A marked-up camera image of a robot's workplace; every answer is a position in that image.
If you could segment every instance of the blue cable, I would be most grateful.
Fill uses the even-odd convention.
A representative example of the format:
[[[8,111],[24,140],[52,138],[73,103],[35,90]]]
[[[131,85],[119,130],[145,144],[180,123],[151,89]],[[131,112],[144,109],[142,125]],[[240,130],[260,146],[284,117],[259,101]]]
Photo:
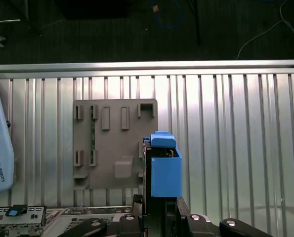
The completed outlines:
[[[174,29],[176,27],[178,27],[182,22],[183,22],[183,9],[181,8],[181,6],[177,3],[176,0],[172,0],[174,2],[174,4],[178,7],[178,9],[180,10],[180,19],[178,20],[178,22],[173,25],[173,26],[165,26],[160,20],[159,20],[159,17],[158,15],[154,13],[154,16],[155,16],[155,19],[156,19],[156,22],[164,29]],[[151,8],[153,8],[153,0],[150,0],[150,4],[151,4]]]

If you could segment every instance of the black cable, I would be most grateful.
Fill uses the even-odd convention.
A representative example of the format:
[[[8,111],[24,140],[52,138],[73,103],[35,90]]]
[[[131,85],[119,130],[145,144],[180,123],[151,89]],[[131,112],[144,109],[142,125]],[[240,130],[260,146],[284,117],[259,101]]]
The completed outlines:
[[[194,5],[192,4],[192,2],[190,0],[186,0],[186,2],[190,8],[190,11],[192,12],[193,16],[195,17]]]

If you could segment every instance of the black clamp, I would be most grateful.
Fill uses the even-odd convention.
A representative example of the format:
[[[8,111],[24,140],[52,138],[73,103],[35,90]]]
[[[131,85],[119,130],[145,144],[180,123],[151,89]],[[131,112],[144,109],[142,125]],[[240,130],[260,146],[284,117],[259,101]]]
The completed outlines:
[[[208,222],[204,216],[186,216],[190,237],[272,237],[240,220],[229,218],[221,221],[219,227]]]
[[[143,237],[139,216],[125,215],[120,219],[119,237]]]
[[[99,218],[90,218],[59,235],[59,237],[101,237],[105,236],[104,233],[106,232],[106,229],[107,224],[104,220]]]

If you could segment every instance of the black stand leg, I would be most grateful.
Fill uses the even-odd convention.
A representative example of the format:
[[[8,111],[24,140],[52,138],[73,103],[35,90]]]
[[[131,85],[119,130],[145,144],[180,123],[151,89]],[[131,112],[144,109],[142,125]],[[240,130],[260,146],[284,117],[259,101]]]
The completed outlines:
[[[25,0],[25,14],[23,14],[18,8],[17,6],[15,6],[10,0],[2,0],[5,5],[8,5],[9,8],[18,15],[19,19],[21,21],[26,22],[26,24],[28,25],[31,34],[34,36],[41,36],[41,31],[40,29],[38,29],[30,20],[30,16],[29,16],[29,0]]]
[[[196,40],[197,45],[201,45],[201,35],[200,35],[200,20],[198,17],[198,6],[197,6],[197,0],[194,0],[194,13],[195,13],[195,26],[196,26]]]

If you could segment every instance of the green strip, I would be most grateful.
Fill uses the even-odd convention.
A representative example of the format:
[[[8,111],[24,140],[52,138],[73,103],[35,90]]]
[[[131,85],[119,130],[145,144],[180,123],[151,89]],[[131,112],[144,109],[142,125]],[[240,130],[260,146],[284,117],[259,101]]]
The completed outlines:
[[[91,106],[91,163],[94,163],[94,151],[95,151],[95,119],[94,107]]]

